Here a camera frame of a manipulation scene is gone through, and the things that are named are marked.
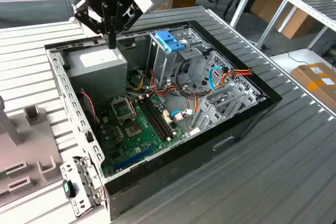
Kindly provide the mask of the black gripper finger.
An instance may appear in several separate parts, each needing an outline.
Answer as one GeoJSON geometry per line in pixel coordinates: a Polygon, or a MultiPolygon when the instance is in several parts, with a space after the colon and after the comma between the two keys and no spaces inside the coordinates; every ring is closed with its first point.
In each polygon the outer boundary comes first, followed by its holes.
{"type": "Polygon", "coordinates": [[[92,32],[104,35],[109,49],[113,48],[113,27],[111,26],[111,16],[108,14],[106,3],[101,0],[80,0],[74,7],[74,16],[82,24],[87,26],[92,32]],[[93,9],[101,18],[97,21],[89,16],[89,7],[93,9]]]}
{"type": "Polygon", "coordinates": [[[113,21],[112,48],[116,48],[117,34],[129,30],[140,18],[143,11],[132,0],[118,2],[117,12],[113,21]]]}

